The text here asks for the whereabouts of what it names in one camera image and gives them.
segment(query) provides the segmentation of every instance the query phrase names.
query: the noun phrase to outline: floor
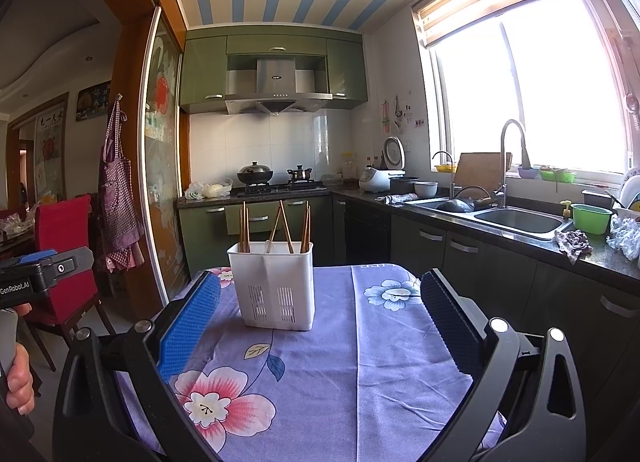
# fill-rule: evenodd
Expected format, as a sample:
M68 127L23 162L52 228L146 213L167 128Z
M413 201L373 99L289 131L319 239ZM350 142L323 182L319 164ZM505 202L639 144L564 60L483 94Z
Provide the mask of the floor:
M102 304L105 306L116 332L126 332L135 323L135 316L129 299L105 298L102 300ZM98 335L107 334L95 308L92 308L84 315L78 322L78 326L92 328ZM41 397L36 398L36 407L29 415L35 428L35 434L31 439L31 443L47 460L51 461L53 460L51 451L53 410L56 403L58 383L60 382L60 375L62 374L68 349L62 337L46 332L42 332L40 336L56 365L57 369L55 372L50 370L40 349L31 338L29 331L18 331L18 341L29 351L31 366L42 380L42 386L40 387Z

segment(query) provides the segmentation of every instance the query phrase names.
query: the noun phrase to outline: range hood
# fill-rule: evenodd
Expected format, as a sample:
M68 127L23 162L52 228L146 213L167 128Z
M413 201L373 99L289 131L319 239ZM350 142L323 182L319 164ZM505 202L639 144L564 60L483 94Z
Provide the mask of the range hood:
M226 95L229 114L317 112L334 98L331 94L296 92L296 60L292 57L259 58L255 92Z

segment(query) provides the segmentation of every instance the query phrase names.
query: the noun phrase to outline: purple floral tablecloth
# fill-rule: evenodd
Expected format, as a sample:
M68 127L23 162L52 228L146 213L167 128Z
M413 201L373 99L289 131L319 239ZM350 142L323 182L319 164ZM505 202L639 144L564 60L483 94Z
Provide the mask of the purple floral tablecloth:
M414 462L471 385L402 267L315 268L309 332L246 327L231 270L211 272L220 304L171 383L225 462ZM121 388L140 438L161 451L126 377ZM502 421L482 447L495 444Z

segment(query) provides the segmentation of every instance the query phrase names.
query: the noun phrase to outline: rice cooker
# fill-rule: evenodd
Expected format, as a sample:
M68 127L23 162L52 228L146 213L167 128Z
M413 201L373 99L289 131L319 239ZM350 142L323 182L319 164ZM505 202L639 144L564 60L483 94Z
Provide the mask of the rice cooker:
M404 176L404 149L397 137L385 139L382 156L390 169L365 168L360 176L360 189L370 193L389 191L389 181L393 177Z

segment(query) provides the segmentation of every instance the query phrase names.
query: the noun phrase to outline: soap dispenser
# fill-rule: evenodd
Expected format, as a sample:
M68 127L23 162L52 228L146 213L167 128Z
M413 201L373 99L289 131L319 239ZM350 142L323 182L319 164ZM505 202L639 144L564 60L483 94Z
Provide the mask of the soap dispenser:
M561 201L561 204L564 206L564 209L562 210L562 218L568 220L571 218L571 210L569 209L569 206L572 202L570 200L563 200Z

